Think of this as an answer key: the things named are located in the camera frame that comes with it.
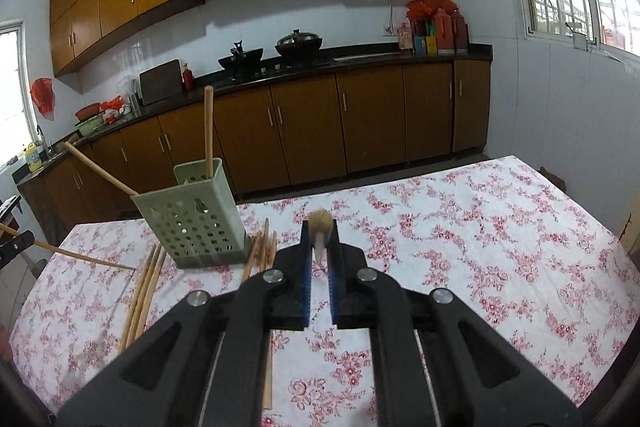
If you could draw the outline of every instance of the countertop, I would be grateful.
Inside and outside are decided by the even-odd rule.
[[[282,68],[275,70],[275,65],[279,63],[278,58],[263,60],[267,72],[256,78],[246,80],[236,80],[230,77],[227,71],[216,71],[205,74],[195,79],[193,89],[173,95],[159,102],[140,107],[140,112],[126,114],[119,120],[105,124],[92,132],[89,136],[79,139],[76,147],[82,147],[87,143],[98,139],[101,136],[120,130],[129,125],[139,123],[148,118],[153,118],[159,114],[175,110],[181,107],[199,103],[204,100],[204,87],[213,86],[216,96],[229,94],[243,89],[251,89],[258,86],[269,86],[287,80],[297,80],[310,76],[336,73],[337,71],[349,71],[374,66],[390,66],[393,64],[432,64],[438,62],[452,62],[453,60],[493,60],[493,49],[489,44],[469,44],[468,54],[460,55],[428,55],[426,57],[416,57],[414,54],[407,54],[398,51],[398,44],[360,44],[356,46],[344,46],[341,48],[328,48],[320,50],[318,60],[308,67],[300,67],[295,70]],[[37,176],[47,172],[50,168],[62,162],[68,152],[62,152],[47,161],[42,169],[29,173],[16,183],[19,187],[29,182]]]

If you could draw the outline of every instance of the metal bolt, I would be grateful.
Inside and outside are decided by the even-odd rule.
[[[272,268],[262,274],[262,278],[269,284],[274,282],[281,282],[282,280],[284,280],[284,273],[282,273],[282,271],[278,270],[277,268]]]
[[[378,272],[373,268],[360,268],[356,275],[362,282],[371,282],[378,278]]]
[[[187,302],[190,306],[202,306],[209,300],[209,294],[203,290],[196,290],[187,295]]]
[[[438,304],[449,304],[453,301],[453,293],[446,288],[438,288],[433,291],[433,300]]]

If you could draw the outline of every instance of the yellow bottle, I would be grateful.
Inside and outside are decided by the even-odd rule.
[[[38,154],[38,146],[31,142],[24,150],[24,159],[29,165],[30,172],[36,172],[42,168],[42,160]]]

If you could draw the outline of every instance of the tablecloth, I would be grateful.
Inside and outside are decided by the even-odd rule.
[[[242,204],[250,233],[265,217],[278,247],[296,243],[324,207],[340,240],[370,266],[428,293],[449,287],[579,405],[620,352],[640,312],[640,275],[600,223],[514,156],[397,182]],[[79,225],[63,248],[141,267],[146,223]],[[238,287],[241,266],[162,268],[148,325],[188,292]],[[55,255],[11,336],[24,381],[53,411],[116,356],[132,272]],[[311,324],[273,335],[274,408],[264,426],[372,425],[367,331],[331,325],[322,267],[313,265]]]

